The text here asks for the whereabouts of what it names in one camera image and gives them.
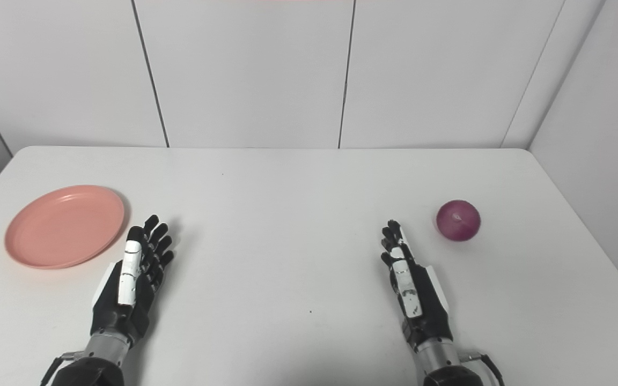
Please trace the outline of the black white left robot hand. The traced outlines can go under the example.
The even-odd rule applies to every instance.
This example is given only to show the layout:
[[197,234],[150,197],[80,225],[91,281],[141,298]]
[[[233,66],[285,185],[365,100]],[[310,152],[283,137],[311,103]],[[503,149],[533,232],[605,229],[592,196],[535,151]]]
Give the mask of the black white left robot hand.
[[149,313],[174,259],[169,226],[155,214],[128,230],[123,257],[106,271],[92,308],[91,335],[115,333],[130,347],[146,335]]

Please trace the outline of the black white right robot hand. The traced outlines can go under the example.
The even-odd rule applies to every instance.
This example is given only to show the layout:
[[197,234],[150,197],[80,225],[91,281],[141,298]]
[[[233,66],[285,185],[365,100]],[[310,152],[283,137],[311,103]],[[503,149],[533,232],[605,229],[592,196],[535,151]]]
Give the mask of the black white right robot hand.
[[404,229],[388,220],[382,228],[381,259],[403,313],[403,334],[415,351],[428,340],[453,340],[448,303],[434,268],[417,264]]

